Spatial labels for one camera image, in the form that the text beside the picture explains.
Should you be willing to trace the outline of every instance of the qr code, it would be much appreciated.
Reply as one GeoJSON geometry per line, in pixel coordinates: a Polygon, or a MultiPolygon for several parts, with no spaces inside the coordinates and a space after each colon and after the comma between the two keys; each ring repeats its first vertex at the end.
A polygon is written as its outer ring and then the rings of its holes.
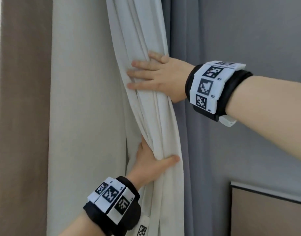
{"type": "Polygon", "coordinates": [[[102,184],[95,190],[97,194],[101,194],[109,185],[106,182],[102,182],[102,184]]]}
{"type": "Polygon", "coordinates": [[[196,106],[206,110],[207,98],[196,95],[196,106]]]}
{"type": "Polygon", "coordinates": [[[136,236],[145,236],[146,230],[147,228],[144,225],[141,225],[136,236]]]}
{"type": "Polygon", "coordinates": [[[218,63],[216,63],[216,64],[219,64],[219,65],[226,65],[226,66],[228,66],[228,65],[232,65],[232,64],[234,64],[233,62],[218,62],[218,63]]]}
{"type": "Polygon", "coordinates": [[[199,88],[197,89],[197,91],[199,93],[202,93],[202,94],[208,96],[211,91],[212,85],[213,85],[213,81],[207,80],[207,79],[201,79],[199,88]]]}
{"type": "Polygon", "coordinates": [[[210,77],[212,79],[215,79],[219,74],[220,72],[223,71],[224,68],[220,68],[220,67],[214,67],[214,66],[211,66],[208,68],[208,70],[203,74],[203,76],[206,76],[206,77],[210,77]]]}
{"type": "Polygon", "coordinates": [[[125,213],[125,210],[130,206],[129,201],[124,197],[121,196],[120,200],[117,202],[117,204],[114,206],[114,208],[123,215],[125,213]]]}
{"type": "Polygon", "coordinates": [[[105,198],[106,201],[111,203],[119,194],[119,192],[114,189],[114,187],[110,186],[105,193],[102,195],[103,198],[105,198]]]}

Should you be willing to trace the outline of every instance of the bunched white curtain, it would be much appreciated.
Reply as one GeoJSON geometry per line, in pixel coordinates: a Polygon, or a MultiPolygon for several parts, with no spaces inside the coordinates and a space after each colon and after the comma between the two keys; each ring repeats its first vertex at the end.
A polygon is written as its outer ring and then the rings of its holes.
{"type": "MultiPolygon", "coordinates": [[[[161,0],[107,0],[109,23],[116,59],[124,86],[134,59],[148,60],[148,51],[168,54],[161,0]]],[[[181,156],[176,116],[171,100],[153,91],[126,90],[125,129],[129,155],[128,170],[135,161],[140,133],[157,159],[181,156]],[[139,130],[134,128],[135,120],[139,130]]],[[[184,235],[184,177],[182,161],[153,184],[140,190],[142,213],[149,216],[149,236],[184,235]]]]}

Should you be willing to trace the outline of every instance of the person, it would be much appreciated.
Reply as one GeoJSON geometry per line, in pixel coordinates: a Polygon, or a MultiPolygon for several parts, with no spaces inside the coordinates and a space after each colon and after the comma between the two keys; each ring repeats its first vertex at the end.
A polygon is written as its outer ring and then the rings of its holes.
{"type": "MultiPolygon", "coordinates": [[[[128,76],[145,81],[129,83],[127,88],[160,91],[174,103],[186,99],[185,84],[194,66],[152,51],[149,57],[151,61],[132,62],[138,70],[127,71],[128,76]]],[[[235,89],[225,109],[227,115],[301,161],[301,83],[263,76],[248,77],[235,89]]],[[[138,190],[179,160],[178,156],[156,160],[142,139],[136,162],[126,178],[138,190]]],[[[83,213],[59,236],[80,235],[103,236],[104,233],[83,213]]]]}

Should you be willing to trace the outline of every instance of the wristband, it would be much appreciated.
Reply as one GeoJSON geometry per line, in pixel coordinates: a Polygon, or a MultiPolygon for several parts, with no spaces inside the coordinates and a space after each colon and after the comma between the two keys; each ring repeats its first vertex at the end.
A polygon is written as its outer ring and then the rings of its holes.
{"type": "Polygon", "coordinates": [[[139,198],[138,191],[127,178],[108,177],[88,196],[84,210],[106,236],[124,236],[139,221],[139,198]]]}
{"type": "Polygon", "coordinates": [[[226,115],[225,108],[235,88],[252,73],[245,64],[212,61],[193,68],[185,93],[195,111],[231,127],[236,120],[226,115]]]}

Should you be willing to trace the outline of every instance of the gray curtain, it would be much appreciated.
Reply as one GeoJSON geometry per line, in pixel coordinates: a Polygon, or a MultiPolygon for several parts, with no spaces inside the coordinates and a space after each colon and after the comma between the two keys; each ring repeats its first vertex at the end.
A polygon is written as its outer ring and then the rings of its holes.
{"type": "MultiPolygon", "coordinates": [[[[162,0],[162,6],[170,57],[193,65],[203,62],[199,0],[162,0]]],[[[184,162],[185,236],[211,236],[209,120],[196,113],[188,100],[174,104],[174,110],[184,162]]]]}
{"type": "MultiPolygon", "coordinates": [[[[301,82],[301,0],[162,0],[162,5],[171,57],[194,65],[240,62],[257,75],[301,82]]],[[[187,100],[176,104],[175,112],[186,236],[229,235],[231,180],[301,196],[297,159],[240,123],[227,128],[203,118],[187,100]]]]}

